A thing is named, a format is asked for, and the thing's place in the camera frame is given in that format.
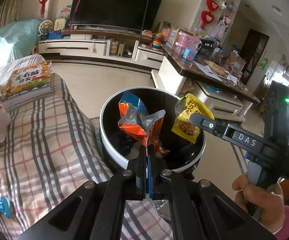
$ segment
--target book cover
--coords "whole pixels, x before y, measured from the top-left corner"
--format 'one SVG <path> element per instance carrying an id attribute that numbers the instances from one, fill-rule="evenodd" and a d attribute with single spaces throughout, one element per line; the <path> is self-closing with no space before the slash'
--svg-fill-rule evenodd
<path id="1" fill-rule="evenodd" d="M 14 98 L 30 91 L 50 86 L 51 61 L 40 62 L 12 72 L 1 93 L 0 102 Z"/>

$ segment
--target screw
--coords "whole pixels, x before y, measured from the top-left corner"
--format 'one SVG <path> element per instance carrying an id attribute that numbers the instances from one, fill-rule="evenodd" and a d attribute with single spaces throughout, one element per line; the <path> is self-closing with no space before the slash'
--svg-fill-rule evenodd
<path id="1" fill-rule="evenodd" d="M 210 181 L 207 179 L 203 179 L 202 181 L 200 181 L 201 186 L 203 187 L 209 187 L 211 185 Z"/>
<path id="2" fill-rule="evenodd" d="M 170 176 L 171 173 L 172 173 L 172 171 L 171 171 L 171 170 L 168 170 L 168 169 L 165 169 L 165 170 L 163 170 L 161 173 L 162 173 L 162 175 L 164 175 L 164 176 Z"/>
<path id="3" fill-rule="evenodd" d="M 131 170 L 124 170 L 124 171 L 122 172 L 122 175 L 123 175 L 123 176 L 126 176 L 126 177 L 129 177 L 129 176 L 132 175 L 132 171 L 131 171 Z"/>
<path id="4" fill-rule="evenodd" d="M 93 188 L 94 186 L 95 186 L 95 183 L 91 180 L 85 183 L 85 188 Z"/>

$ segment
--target blue plastic bag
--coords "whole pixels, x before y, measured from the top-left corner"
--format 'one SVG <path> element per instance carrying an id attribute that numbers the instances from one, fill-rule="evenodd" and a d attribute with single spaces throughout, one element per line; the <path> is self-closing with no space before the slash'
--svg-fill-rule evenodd
<path id="1" fill-rule="evenodd" d="M 22 57 L 31 55 L 38 43 L 37 19 L 12 22 L 0 28 L 0 67 Z"/>

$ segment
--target cardboard box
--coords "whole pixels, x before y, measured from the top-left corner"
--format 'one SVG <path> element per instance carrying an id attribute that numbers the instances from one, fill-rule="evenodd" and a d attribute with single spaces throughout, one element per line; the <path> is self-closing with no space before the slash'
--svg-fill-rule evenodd
<path id="1" fill-rule="evenodd" d="M 246 65 L 246 62 L 243 58 L 241 58 L 236 51 L 230 52 L 229 61 L 235 63 L 235 71 L 240 72 L 244 65 Z"/>

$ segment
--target drawer handle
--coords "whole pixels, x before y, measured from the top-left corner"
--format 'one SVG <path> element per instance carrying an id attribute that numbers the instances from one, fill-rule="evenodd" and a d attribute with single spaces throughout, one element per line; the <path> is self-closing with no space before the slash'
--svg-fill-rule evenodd
<path id="1" fill-rule="evenodd" d="M 214 108 L 215 111 L 220 111 L 220 112 L 224 112 L 224 113 L 228 113 L 228 114 L 234 114 L 235 111 L 229 110 L 229 109 L 223 109 L 223 108 Z"/>
<path id="2" fill-rule="evenodd" d="M 46 49 L 88 49 L 88 48 L 78 48 L 78 47 L 48 47 Z"/>
<path id="3" fill-rule="evenodd" d="M 66 47 L 66 49 L 89 49 L 89 48 L 79 48 L 79 47 Z"/>
<path id="4" fill-rule="evenodd" d="M 160 62 L 160 63 L 162 63 L 163 61 L 162 60 L 158 60 L 158 59 L 155 59 L 155 58 L 147 58 L 148 60 L 153 60 L 153 61 L 156 61 L 156 62 Z"/>
<path id="5" fill-rule="evenodd" d="M 48 47 L 48 48 L 46 48 L 46 50 L 47 49 L 65 49 L 66 47 Z"/>

